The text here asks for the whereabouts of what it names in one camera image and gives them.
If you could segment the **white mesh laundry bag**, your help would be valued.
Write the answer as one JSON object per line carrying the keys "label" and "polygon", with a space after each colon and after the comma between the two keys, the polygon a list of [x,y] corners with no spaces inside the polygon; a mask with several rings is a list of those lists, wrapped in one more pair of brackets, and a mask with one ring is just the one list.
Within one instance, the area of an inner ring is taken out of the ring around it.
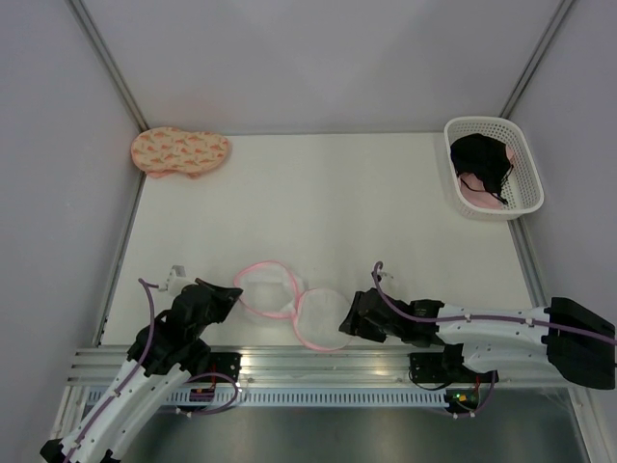
{"label": "white mesh laundry bag", "polygon": [[350,303],[327,287],[306,287],[303,279],[277,260],[240,270],[233,285],[242,290],[239,304],[254,322],[288,323],[298,342],[322,353],[347,347],[351,337],[339,331]]}

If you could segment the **black bra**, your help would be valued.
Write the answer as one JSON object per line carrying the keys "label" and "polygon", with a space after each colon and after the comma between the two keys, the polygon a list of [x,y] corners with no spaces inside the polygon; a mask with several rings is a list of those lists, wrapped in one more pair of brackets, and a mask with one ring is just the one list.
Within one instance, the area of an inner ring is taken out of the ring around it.
{"label": "black bra", "polygon": [[479,208],[509,205],[503,188],[513,171],[513,152],[497,139],[473,133],[450,146],[450,160],[462,196]]}

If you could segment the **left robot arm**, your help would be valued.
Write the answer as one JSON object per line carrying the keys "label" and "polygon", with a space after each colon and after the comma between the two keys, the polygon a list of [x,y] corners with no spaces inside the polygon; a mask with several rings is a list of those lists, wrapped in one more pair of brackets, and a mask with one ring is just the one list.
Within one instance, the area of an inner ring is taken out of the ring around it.
{"label": "left robot arm", "polygon": [[139,284],[148,300],[148,326],[138,333],[115,378],[86,418],[64,438],[42,446],[43,461],[122,461],[131,441],[168,396],[187,383],[221,379],[232,386],[232,396],[214,409],[174,409],[186,418],[223,413],[239,398],[238,381],[211,369],[211,348],[201,335],[209,325],[225,321],[243,290],[195,280],[179,290],[169,309],[156,313],[152,292],[159,286],[143,279]]}

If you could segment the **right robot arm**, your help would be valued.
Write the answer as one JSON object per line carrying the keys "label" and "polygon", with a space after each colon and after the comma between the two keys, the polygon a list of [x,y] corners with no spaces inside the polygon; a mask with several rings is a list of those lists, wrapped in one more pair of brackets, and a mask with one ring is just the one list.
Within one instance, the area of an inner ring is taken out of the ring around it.
{"label": "right robot arm", "polygon": [[423,382],[444,383],[561,377],[575,385],[616,387],[615,326],[569,298],[546,307],[475,312],[439,300],[393,299],[379,288],[355,294],[339,332],[385,342],[394,337],[418,348],[440,346],[441,357],[416,363]]}

